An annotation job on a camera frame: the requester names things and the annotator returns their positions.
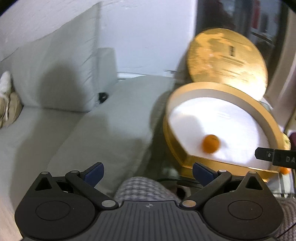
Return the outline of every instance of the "red object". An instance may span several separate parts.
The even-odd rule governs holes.
[[[260,1],[255,0],[254,11],[253,11],[253,20],[252,20],[252,28],[258,29],[259,16],[260,16]]]

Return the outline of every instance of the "checkered pants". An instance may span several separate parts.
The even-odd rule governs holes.
[[[117,190],[114,199],[121,205],[122,201],[168,201],[180,199],[160,183],[146,177],[132,177]],[[284,212],[284,220],[278,234],[287,230],[296,222],[296,200],[277,198]],[[279,241],[296,241],[296,227],[282,235]]]

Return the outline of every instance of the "sofa backrest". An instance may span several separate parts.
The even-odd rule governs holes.
[[[2,72],[11,72],[24,105],[79,112],[94,107],[99,7],[95,4],[0,63]]]

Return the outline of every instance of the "round gold lid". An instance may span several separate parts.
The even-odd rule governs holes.
[[[194,82],[230,85],[255,100],[266,91],[262,55],[249,39],[234,31],[214,28],[201,32],[190,44],[187,64]]]

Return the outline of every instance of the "beige plush toy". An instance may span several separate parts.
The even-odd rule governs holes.
[[[22,104],[17,93],[13,92],[9,71],[0,78],[0,128],[11,125],[19,116]]]

